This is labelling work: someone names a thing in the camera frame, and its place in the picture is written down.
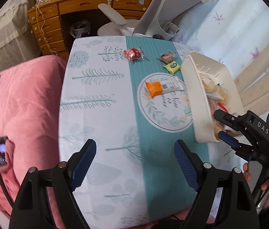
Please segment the white curtain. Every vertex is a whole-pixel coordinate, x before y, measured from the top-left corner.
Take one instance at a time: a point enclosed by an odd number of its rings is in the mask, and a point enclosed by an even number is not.
[[[34,0],[8,0],[0,9],[0,71],[40,55],[27,21],[33,5]]]
[[[199,15],[192,13],[173,41],[226,65],[245,110],[262,115],[269,109],[268,6],[262,0],[219,0],[199,26]]]

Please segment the desk drawer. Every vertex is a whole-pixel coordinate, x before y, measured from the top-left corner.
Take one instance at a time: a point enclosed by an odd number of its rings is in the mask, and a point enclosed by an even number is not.
[[[152,0],[114,0],[114,9],[125,9],[145,12]]]
[[[40,29],[41,29],[43,23],[44,23],[44,21],[41,21],[41,22],[38,23]],[[61,28],[61,26],[60,26],[59,16],[57,16],[57,17],[53,17],[53,18],[50,18],[50,19],[46,20],[46,22],[45,22],[45,24],[43,26],[43,31],[46,33],[46,32],[53,31],[53,30],[59,29],[59,28]],[[39,28],[38,28],[37,24],[33,25],[33,31],[34,31],[34,34],[36,36],[41,34],[41,31],[39,31]]]
[[[49,44],[49,46],[53,51],[56,51],[56,52],[61,52],[61,51],[66,50],[65,43],[63,40],[51,43],[51,44]],[[41,52],[43,55],[51,54],[47,45],[41,46],[40,49],[41,49]]]
[[[50,31],[50,32],[46,32],[44,34],[44,37],[48,40],[49,44],[54,43],[56,41],[63,40],[61,29],[56,29],[56,30],[53,30],[53,31]],[[46,44],[41,34],[36,36],[36,39],[37,39],[37,42],[38,42],[38,44],[40,46]]]
[[[61,15],[81,10],[98,9],[101,3],[108,4],[108,0],[65,0],[58,3]]]
[[[144,15],[144,12],[133,11],[133,10],[117,10],[121,16],[127,19],[139,20]]]
[[[65,62],[68,62],[69,59],[69,53],[67,51],[58,52],[57,55],[61,57]]]
[[[38,21],[42,21],[42,15],[39,12],[39,10],[37,10],[37,14],[36,14],[36,8],[33,8],[34,10],[29,12],[27,14],[28,18],[29,18],[29,22],[33,25],[35,23],[37,23],[37,19]],[[43,13],[43,17],[44,19],[49,19],[55,16],[58,16],[58,7],[57,7],[57,3],[48,5],[48,6],[44,6],[40,8],[41,12]]]

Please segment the wooden desk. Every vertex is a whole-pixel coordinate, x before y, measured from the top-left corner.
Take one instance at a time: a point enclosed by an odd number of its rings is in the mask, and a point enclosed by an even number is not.
[[[70,25],[87,19],[91,22],[91,36],[110,22],[97,8],[100,3],[110,4],[125,19],[141,19],[152,0],[50,0],[27,11],[37,42],[43,55],[51,54],[46,45],[67,60],[74,39],[69,35]]]

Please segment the white plastic basket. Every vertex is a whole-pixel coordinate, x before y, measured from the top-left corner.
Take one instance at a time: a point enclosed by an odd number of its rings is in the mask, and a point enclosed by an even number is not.
[[[225,65],[197,52],[188,54],[181,65],[181,73],[191,104],[195,138],[198,143],[209,143],[217,140],[214,135],[211,110],[199,72],[207,73],[216,84],[219,83],[228,90],[229,113],[243,115],[244,108],[232,76]]]

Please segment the table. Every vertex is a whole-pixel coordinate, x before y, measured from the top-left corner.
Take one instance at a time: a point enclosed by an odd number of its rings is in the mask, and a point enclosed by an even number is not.
[[[128,62],[123,50],[138,46],[146,60]],[[221,155],[212,148],[209,156],[207,144],[195,141],[186,89],[149,97],[146,81],[173,78],[157,59],[167,51],[178,53],[179,64],[191,52],[144,37],[89,37],[73,44],[62,88],[59,151],[61,160],[68,160],[87,139],[97,143],[96,157],[74,193],[91,228],[136,226],[192,204],[195,192],[174,156],[178,139],[202,161],[220,156],[216,167],[228,161],[235,166],[229,147],[222,146]],[[183,80],[181,72],[176,76]]]
[[[152,0],[49,0],[39,5],[43,17],[36,7],[27,11],[28,21],[32,25],[37,43],[43,55],[56,51],[58,56],[68,60],[73,37],[69,34],[70,26],[83,19],[91,22],[91,34],[97,35],[97,30],[110,20],[98,9],[100,3],[105,3],[118,11],[125,19],[139,20],[144,15]],[[43,26],[44,37],[39,30]]]

